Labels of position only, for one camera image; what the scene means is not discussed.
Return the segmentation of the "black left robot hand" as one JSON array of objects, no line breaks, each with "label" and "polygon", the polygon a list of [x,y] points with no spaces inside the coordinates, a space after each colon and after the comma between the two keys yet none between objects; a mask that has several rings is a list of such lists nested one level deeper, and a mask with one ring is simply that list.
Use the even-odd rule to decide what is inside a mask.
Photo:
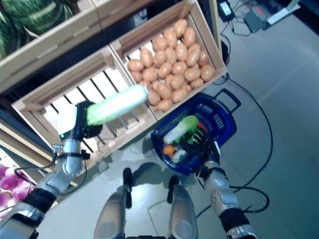
[{"label": "black left robot hand", "polygon": [[93,104],[92,101],[83,101],[77,105],[69,104],[60,112],[57,131],[61,141],[67,139],[82,141],[84,138],[96,137],[101,133],[102,125],[89,126],[87,122],[87,110]]}]

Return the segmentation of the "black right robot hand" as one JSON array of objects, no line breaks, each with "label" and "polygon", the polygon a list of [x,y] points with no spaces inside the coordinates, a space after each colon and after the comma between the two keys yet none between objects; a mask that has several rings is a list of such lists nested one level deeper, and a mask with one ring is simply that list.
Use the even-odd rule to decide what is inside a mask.
[{"label": "black right robot hand", "polygon": [[209,138],[200,139],[199,142],[181,141],[180,147],[189,154],[198,156],[203,162],[214,161],[219,164],[221,152],[217,141]]}]

